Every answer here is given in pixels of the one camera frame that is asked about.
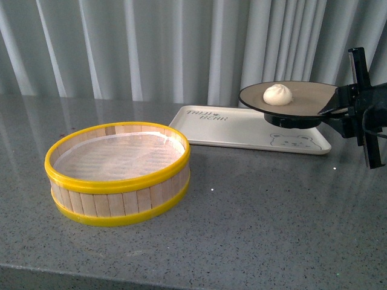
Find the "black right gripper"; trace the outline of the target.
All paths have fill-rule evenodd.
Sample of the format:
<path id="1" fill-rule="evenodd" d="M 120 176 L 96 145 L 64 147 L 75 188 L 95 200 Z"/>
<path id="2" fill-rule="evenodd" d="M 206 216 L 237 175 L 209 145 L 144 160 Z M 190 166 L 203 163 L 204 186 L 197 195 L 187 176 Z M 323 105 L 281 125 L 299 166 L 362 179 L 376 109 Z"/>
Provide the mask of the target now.
<path id="1" fill-rule="evenodd" d="M 386 84 L 373 86 L 362 47 L 348 50 L 353 84 L 336 88 L 328 104 L 320 111 L 329 116 L 326 124 L 343 138 L 355 138 L 364 149 L 370 169 L 382 167 L 379 139 L 386 138 Z"/>

